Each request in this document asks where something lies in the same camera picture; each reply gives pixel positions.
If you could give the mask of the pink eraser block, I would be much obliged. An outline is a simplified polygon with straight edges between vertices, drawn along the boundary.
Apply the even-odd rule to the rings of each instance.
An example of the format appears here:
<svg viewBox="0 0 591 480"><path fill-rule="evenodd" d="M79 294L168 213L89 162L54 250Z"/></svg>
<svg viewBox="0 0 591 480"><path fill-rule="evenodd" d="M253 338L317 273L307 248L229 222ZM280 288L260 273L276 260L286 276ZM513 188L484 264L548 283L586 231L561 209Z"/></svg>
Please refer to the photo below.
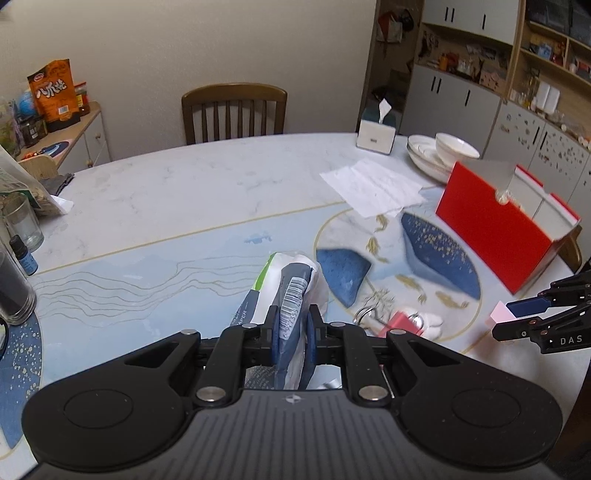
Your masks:
<svg viewBox="0 0 591 480"><path fill-rule="evenodd" d="M486 325L491 328L493 335L511 338L516 331L516 320L517 317L506 304L499 301L489 315Z"/></svg>

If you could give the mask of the green grey white pouch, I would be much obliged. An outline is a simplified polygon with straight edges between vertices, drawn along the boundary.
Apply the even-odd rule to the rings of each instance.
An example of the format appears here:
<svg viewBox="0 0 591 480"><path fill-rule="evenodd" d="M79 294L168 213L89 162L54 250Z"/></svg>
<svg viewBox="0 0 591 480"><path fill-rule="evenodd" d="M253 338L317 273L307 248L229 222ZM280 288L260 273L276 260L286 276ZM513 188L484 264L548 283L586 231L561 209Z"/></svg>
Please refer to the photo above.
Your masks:
<svg viewBox="0 0 591 480"><path fill-rule="evenodd" d="M256 390L304 390L318 365L311 307L322 314L328 308L329 286L322 267L307 256L276 252L246 294L231 325L266 322L271 307L270 366L249 368L245 387Z"/></svg>

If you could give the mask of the pink binder clip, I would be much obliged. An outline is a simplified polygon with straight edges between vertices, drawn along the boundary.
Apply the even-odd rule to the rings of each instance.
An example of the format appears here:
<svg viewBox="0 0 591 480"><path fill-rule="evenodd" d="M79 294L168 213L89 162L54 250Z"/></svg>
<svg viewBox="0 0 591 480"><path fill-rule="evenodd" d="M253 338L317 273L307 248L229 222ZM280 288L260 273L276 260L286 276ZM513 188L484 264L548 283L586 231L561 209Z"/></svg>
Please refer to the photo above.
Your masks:
<svg viewBox="0 0 591 480"><path fill-rule="evenodd" d="M353 323L378 338L386 337L391 330L421 335L425 328L425 320L418 313L384 310L377 304L363 306L353 317Z"/></svg>

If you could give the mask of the red white cardboard box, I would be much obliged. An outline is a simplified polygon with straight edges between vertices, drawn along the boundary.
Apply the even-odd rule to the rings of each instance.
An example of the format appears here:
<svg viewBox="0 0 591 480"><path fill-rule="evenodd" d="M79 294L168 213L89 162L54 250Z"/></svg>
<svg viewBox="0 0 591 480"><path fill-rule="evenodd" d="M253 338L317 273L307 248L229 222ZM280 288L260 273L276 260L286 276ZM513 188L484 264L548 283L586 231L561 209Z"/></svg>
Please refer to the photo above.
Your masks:
<svg viewBox="0 0 591 480"><path fill-rule="evenodd" d="M581 217L520 165L454 165L437 215L516 294L554 260Z"/></svg>

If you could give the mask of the white paper napkin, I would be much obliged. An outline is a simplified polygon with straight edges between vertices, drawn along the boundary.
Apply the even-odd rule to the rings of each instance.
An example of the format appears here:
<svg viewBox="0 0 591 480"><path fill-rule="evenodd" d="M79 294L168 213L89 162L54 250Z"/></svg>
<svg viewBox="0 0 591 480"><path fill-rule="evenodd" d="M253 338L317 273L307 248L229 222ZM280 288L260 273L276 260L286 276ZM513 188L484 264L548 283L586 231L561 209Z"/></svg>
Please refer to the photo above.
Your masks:
<svg viewBox="0 0 591 480"><path fill-rule="evenodd" d="M381 163L368 157L351 166L321 173L322 179L363 218L394 217L421 205L440 185L423 174L407 157Z"/></svg>

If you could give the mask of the white ceramic bowl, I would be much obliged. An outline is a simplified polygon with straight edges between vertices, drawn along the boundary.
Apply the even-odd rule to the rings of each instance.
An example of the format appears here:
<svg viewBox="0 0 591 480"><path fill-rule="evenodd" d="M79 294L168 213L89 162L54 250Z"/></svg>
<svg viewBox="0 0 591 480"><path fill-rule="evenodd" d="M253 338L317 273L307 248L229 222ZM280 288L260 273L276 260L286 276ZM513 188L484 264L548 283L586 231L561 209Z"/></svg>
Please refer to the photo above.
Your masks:
<svg viewBox="0 0 591 480"><path fill-rule="evenodd" d="M436 151L442 162L453 168L457 162L478 160L480 152L466 141L447 133L437 133Z"/></svg>

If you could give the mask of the white gold-rimmed plate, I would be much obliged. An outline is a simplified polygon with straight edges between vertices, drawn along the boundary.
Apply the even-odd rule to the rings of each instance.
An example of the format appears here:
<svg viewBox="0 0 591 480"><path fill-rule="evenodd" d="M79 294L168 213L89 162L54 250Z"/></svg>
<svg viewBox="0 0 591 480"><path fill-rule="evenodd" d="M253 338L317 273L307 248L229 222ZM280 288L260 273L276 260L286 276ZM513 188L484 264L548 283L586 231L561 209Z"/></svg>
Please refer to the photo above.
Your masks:
<svg viewBox="0 0 591 480"><path fill-rule="evenodd" d="M445 165L436 151L436 139L425 135L411 135L407 140L407 151L417 168L432 179L447 184L452 168Z"/></svg>

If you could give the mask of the green white tissue box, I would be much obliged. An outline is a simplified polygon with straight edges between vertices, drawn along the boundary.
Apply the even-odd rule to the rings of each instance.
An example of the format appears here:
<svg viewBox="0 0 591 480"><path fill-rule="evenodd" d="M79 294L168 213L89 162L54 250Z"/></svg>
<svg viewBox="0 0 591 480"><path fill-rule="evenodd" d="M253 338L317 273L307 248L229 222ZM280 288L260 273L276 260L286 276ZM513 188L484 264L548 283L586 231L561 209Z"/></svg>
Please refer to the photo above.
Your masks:
<svg viewBox="0 0 591 480"><path fill-rule="evenodd" d="M374 153L390 155L396 138L396 117L387 99L363 110L356 147Z"/></svg>

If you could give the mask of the small blue dropper bottle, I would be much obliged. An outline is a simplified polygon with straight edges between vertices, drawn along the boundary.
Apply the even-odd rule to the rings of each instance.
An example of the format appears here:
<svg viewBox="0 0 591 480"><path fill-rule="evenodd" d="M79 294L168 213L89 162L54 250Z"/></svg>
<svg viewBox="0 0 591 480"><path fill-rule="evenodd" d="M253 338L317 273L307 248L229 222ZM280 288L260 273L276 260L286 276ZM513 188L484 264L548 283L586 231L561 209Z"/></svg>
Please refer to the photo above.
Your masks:
<svg viewBox="0 0 591 480"><path fill-rule="evenodd" d="M9 240L9 245L27 276L34 275L38 270L38 263L29 252L27 246L19 235L13 235Z"/></svg>

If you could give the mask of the tall glass jar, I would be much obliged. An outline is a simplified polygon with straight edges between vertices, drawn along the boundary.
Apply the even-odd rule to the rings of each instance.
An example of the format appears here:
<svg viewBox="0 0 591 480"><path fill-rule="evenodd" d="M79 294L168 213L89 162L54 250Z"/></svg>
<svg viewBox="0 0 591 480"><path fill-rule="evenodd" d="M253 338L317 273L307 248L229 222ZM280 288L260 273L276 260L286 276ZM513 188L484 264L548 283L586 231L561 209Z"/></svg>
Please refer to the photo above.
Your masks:
<svg viewBox="0 0 591 480"><path fill-rule="evenodd" d="M36 294L4 244L1 244L0 257L1 318L8 325L18 326L34 313Z"/></svg>

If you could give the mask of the far dark wooden chair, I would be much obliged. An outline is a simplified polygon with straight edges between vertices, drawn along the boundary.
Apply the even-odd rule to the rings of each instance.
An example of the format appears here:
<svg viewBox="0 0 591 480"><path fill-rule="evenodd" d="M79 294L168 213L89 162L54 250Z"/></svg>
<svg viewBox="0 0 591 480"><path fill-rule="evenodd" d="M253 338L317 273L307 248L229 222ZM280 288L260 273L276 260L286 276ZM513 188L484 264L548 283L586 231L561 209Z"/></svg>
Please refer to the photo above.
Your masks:
<svg viewBox="0 0 591 480"><path fill-rule="evenodd" d="M260 83L222 83L181 97L185 143L283 134L287 91Z"/></svg>

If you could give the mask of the white drawer sideboard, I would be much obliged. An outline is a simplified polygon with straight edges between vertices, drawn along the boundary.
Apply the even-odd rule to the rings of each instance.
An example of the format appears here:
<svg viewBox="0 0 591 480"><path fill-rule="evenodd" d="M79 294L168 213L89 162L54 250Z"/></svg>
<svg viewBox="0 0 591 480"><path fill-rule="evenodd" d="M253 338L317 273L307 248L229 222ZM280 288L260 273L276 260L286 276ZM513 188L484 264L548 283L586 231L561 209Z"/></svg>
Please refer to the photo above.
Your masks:
<svg viewBox="0 0 591 480"><path fill-rule="evenodd" d="M103 125L102 109L91 101L90 112L65 129L48 133L32 147L24 149L17 161L25 167L38 156L47 156L58 174L77 173L111 161Z"/></svg>

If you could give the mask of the clear drinking glass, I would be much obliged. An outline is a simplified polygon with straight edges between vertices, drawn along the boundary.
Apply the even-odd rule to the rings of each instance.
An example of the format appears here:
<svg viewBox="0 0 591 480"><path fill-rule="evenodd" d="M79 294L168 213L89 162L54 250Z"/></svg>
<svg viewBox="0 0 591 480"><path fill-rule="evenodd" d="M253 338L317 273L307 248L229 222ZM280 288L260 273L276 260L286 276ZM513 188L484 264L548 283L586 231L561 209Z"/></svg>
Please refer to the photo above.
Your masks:
<svg viewBox="0 0 591 480"><path fill-rule="evenodd" d="M39 221L28 197L14 192L3 199L2 218L9 233L18 235L30 252L36 251L44 241Z"/></svg>

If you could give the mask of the red lidded jar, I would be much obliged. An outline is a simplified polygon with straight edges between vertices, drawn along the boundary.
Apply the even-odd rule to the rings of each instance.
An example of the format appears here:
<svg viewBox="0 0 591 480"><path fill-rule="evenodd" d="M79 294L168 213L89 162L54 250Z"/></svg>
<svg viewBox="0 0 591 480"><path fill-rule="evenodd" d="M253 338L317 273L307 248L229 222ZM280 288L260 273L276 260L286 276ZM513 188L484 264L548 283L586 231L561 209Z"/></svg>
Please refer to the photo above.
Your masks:
<svg viewBox="0 0 591 480"><path fill-rule="evenodd" d="M79 114L85 116L90 113L89 100L87 96L87 83L80 82L74 85L74 91L76 94L76 100L78 105Z"/></svg>

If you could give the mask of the orange snack bag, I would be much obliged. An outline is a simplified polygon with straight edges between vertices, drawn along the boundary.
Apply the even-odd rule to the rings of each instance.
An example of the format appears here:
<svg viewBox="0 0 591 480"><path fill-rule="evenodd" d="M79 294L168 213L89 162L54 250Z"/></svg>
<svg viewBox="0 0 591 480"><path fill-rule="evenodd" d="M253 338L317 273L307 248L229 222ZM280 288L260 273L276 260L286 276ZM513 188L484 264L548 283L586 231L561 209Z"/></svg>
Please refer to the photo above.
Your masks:
<svg viewBox="0 0 591 480"><path fill-rule="evenodd" d="M35 108L49 133L80 121L80 112L68 59L53 60L27 77Z"/></svg>

